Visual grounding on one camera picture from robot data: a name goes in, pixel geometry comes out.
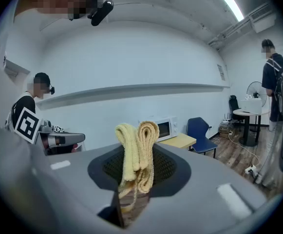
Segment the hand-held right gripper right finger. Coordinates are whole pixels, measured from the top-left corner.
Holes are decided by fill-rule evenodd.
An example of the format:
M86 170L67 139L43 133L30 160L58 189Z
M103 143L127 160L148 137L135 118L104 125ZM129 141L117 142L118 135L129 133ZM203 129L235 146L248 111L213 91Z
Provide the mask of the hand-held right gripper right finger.
M155 184L130 234L250 233L266 197L253 184L208 156L164 144L172 174Z

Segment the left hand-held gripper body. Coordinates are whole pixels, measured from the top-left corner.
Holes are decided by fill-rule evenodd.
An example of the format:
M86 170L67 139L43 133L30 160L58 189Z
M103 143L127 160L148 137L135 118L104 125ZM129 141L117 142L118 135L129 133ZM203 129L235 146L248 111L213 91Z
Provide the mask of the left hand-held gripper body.
M58 147L58 137L53 135L51 122L39 118L37 114L26 107L23 108L16 122L14 132L30 144L37 144L44 148L46 155L52 148Z

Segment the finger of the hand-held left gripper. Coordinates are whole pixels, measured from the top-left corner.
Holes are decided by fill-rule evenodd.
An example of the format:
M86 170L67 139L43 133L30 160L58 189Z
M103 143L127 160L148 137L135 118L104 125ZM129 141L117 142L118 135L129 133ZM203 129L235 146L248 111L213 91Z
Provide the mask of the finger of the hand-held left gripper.
M47 136L49 146L70 146L81 143L85 140L82 133L57 133L51 132Z

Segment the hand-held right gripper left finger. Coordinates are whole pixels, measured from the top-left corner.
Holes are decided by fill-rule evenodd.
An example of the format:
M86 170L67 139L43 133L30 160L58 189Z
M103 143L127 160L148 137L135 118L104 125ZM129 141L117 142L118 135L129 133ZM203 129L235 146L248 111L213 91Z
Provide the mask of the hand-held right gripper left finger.
M2 128L0 198L35 234L122 234L72 195L41 147Z

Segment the yellow cloth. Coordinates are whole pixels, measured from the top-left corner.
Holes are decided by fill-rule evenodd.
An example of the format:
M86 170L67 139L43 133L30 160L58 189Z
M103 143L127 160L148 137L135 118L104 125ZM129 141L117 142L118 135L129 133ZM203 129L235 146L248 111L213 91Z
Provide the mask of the yellow cloth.
M143 121L137 128L123 123L116 126L115 135L124 148L119 199L133 191L132 203L121 207L122 213L128 213L134 208L137 193L147 194L153 186L152 148L159 138L159 127L153 121Z

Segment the white box appliance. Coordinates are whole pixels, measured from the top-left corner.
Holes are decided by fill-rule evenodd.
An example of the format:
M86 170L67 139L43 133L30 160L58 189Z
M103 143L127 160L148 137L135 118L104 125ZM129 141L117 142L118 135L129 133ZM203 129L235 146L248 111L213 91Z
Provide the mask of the white box appliance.
M139 120L138 123L141 123L142 121L153 121L158 125L159 137L157 139L157 142L176 137L179 134L177 117L151 116L151 117L148 117L147 119Z

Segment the small yellow wooden table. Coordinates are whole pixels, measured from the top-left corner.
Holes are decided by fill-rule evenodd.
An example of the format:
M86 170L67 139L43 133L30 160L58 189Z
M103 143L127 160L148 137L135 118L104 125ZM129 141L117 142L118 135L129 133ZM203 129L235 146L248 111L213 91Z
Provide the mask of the small yellow wooden table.
M193 144L196 144L197 140L193 137L187 136L183 133L179 133L178 136L160 141L160 144L166 144L180 149L190 150Z

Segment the blue chair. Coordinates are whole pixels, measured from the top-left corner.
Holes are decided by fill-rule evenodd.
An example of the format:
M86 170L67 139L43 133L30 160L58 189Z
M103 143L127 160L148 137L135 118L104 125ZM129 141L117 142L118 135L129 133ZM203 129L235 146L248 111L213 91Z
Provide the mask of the blue chair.
M196 139L190 149L198 154L206 155L206 152L213 151L213 158L216 157L217 145L206 137L209 125L201 118L190 118L187 122L187 135Z

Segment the cardboard box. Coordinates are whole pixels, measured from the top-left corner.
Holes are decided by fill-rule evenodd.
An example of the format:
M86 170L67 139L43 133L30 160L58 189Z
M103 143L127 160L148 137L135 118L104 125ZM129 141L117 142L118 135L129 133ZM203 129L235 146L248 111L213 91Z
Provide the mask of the cardboard box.
M233 124L231 123L221 123L219 128L218 128L218 132L220 134L228 134L230 131L233 130Z

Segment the black office chair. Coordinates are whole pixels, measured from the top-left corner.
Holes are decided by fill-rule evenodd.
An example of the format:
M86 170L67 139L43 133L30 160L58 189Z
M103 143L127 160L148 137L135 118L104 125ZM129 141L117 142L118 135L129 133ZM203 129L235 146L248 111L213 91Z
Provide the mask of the black office chair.
M239 130L241 130L241 123L245 120L244 116L240 116L240 115L236 115L234 114L234 110L238 110L239 105L238 105L238 101L235 95L231 95L229 98L229 106L232 112L232 119L235 121L235 123L238 123L239 126Z

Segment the white box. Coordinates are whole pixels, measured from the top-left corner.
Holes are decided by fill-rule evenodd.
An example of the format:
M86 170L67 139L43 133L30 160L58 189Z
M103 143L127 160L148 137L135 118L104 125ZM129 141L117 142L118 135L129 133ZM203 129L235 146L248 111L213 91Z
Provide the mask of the white box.
M243 112L260 115L262 113L262 101L260 98L245 99L240 101Z

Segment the black standing fan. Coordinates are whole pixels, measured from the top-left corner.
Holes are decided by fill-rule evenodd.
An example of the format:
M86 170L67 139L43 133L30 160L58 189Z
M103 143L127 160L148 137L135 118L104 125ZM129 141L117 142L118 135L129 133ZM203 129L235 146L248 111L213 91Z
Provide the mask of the black standing fan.
M249 84L246 94L252 96L253 98L260 98L262 101L262 107L266 104L267 94L265 88L262 87L262 83L259 81L254 81Z

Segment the white ceiling pipes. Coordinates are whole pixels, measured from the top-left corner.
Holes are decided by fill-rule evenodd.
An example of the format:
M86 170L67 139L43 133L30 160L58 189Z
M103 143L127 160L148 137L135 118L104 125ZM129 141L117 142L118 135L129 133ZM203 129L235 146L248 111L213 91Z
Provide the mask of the white ceiling pipes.
M233 43L241 36L252 31L252 23L250 17L245 17L242 21L230 26L222 31L219 35L208 42L208 45L219 51L225 46Z

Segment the white air conditioner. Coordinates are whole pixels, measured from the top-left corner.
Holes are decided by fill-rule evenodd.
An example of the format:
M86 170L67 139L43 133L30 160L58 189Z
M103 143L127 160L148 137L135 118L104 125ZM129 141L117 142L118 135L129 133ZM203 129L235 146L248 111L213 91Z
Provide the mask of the white air conditioner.
M264 4L256 8L248 16L251 21L252 28L256 33L274 26L277 18L276 13L270 4Z

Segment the paper wall notice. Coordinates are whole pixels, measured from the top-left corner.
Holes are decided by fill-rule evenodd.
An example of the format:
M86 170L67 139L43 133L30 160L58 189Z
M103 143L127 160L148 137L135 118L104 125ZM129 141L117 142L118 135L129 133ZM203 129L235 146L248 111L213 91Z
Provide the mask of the paper wall notice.
M223 80L223 81L225 81L226 80L226 78L225 78L225 73L224 73L224 69L223 69L223 67L221 66L221 65L217 65L217 67L218 67L218 70L219 70L219 73L220 73L220 76L221 76L221 79Z

